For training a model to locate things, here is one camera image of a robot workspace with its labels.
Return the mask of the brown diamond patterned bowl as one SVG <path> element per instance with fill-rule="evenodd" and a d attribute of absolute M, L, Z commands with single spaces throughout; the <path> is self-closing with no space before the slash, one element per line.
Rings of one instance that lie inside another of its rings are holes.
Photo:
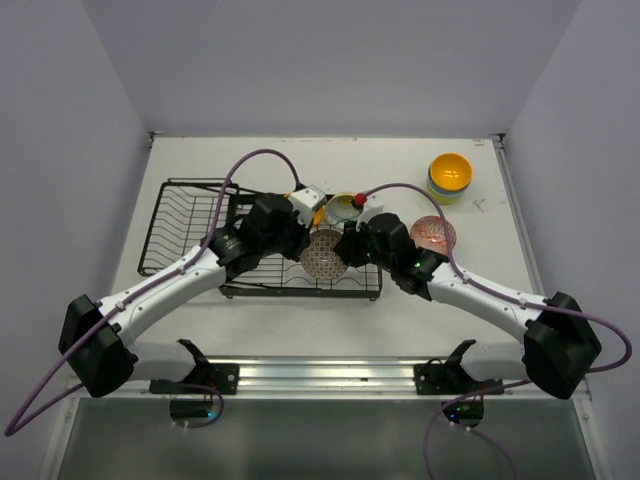
<path fill-rule="evenodd" d="M 334 280 L 343 275 L 348 266 L 335 252 L 342 239 L 336 230 L 321 229 L 310 234 L 310 243 L 300 255 L 300 264 L 316 280 Z"/>

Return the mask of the yellow ribbed bowl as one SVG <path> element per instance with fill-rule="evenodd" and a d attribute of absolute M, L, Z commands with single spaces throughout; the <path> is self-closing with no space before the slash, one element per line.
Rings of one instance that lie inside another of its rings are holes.
<path fill-rule="evenodd" d="M 285 195 L 285 197 L 286 197 L 287 199 L 288 199 L 288 195 L 289 195 L 290 193 L 292 193 L 292 192 L 289 192 L 288 194 L 286 194 L 286 195 Z M 322 208 L 321 208 L 321 209 L 316 213 L 316 215 L 315 215 L 315 217 L 314 217 L 314 219 L 313 219 L 313 223 L 312 223 L 311 225 L 309 225 L 309 226 L 310 226 L 310 228 L 315 228 L 315 227 L 317 227 L 317 226 L 321 223 L 321 221 L 324 219 L 324 216 L 325 216 L 325 206 L 326 206 L 326 204 L 325 204 L 325 205 L 324 205 L 324 206 L 323 206 L 323 207 L 322 207 Z"/>

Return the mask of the yellow teal patterned bowl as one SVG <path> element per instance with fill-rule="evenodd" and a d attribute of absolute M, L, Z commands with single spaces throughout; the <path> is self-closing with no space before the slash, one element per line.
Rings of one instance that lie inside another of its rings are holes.
<path fill-rule="evenodd" d="M 361 211 L 354 206 L 355 193 L 341 192 L 333 195 L 325 206 L 325 220 L 332 227 L 355 221 Z"/>

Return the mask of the blue zigzag patterned bowl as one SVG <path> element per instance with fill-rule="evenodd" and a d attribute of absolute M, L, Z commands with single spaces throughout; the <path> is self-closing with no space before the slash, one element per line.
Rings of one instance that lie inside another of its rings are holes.
<path fill-rule="evenodd" d="M 443 223 L 439 216 L 420 217 L 412 224 L 409 235 L 417 247 L 443 255 L 448 252 L 447 239 L 452 247 L 457 243 L 455 228 L 449 222 Z"/>

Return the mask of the lime green bowl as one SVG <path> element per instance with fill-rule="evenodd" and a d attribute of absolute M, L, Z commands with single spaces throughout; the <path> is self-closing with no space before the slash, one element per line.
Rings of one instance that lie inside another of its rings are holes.
<path fill-rule="evenodd" d="M 449 191 L 442 189 L 431 180 L 427 181 L 427 191 L 440 205 L 450 205 L 458 202 L 466 192 L 465 189 Z"/>

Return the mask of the blue glossy bowl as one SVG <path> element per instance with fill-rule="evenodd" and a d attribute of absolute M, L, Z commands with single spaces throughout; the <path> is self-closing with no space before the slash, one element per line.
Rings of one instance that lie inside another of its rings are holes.
<path fill-rule="evenodd" d="M 460 196 L 471 183 L 471 177 L 466 172 L 456 170 L 430 170 L 429 186 L 441 196 Z"/>

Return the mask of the smooth yellow bowl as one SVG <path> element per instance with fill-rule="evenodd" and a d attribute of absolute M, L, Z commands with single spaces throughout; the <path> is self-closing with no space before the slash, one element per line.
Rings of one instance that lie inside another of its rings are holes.
<path fill-rule="evenodd" d="M 473 179 L 473 167 L 460 154 L 444 153 L 431 162 L 429 174 L 438 188 L 450 192 L 462 191 Z"/>

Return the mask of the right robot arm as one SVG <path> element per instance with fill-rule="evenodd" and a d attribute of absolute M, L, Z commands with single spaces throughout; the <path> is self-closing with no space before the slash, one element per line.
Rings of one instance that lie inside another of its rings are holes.
<path fill-rule="evenodd" d="M 445 369 L 454 391 L 468 392 L 490 380 L 528 380 L 555 398 L 568 399 L 602 351 L 573 297 L 526 295 L 473 280 L 456 270 L 449 257 L 417 246 L 395 214 L 348 222 L 334 250 L 348 266 L 373 264 L 405 293 L 456 307 L 512 337 L 509 343 L 460 346 Z"/>

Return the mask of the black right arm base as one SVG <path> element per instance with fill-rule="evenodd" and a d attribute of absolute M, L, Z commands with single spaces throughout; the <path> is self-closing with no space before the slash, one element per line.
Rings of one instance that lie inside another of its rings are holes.
<path fill-rule="evenodd" d="M 503 385 L 499 379 L 478 381 L 462 368 L 462 360 L 476 340 L 465 340 L 446 358 L 433 358 L 413 366 L 413 380 L 417 395 L 460 396 L 476 390 Z M 444 417 L 454 424 L 474 429 L 484 418 L 484 401 L 478 396 L 459 401 L 444 409 Z"/>

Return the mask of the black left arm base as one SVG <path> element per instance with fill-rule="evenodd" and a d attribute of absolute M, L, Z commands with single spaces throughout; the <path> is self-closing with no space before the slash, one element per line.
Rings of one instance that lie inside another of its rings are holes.
<path fill-rule="evenodd" d="M 198 429 L 215 423 L 224 411 L 224 396 L 235 395 L 240 379 L 237 363 L 212 363 L 189 340 L 178 341 L 194 366 L 178 380 L 152 379 L 149 392 L 172 395 L 171 420 L 184 429 Z"/>

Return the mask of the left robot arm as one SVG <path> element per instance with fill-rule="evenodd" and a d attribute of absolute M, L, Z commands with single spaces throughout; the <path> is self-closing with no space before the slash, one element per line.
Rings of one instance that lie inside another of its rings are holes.
<path fill-rule="evenodd" d="M 141 343 L 157 321 L 194 297 L 255 269 L 272 254 L 296 259 L 309 244 L 314 208 L 300 193 L 259 197 L 236 225 L 217 229 L 169 267 L 123 291 L 68 307 L 59 350 L 94 398 L 134 380 L 205 391 L 213 379 L 206 356 L 188 340 Z"/>

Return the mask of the aluminium mounting rail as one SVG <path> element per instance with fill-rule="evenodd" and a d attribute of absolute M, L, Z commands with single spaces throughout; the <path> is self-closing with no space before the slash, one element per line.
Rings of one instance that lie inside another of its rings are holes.
<path fill-rule="evenodd" d="M 227 399 L 406 400 L 462 392 L 442 375 L 439 357 L 211 356 L 214 384 Z"/>

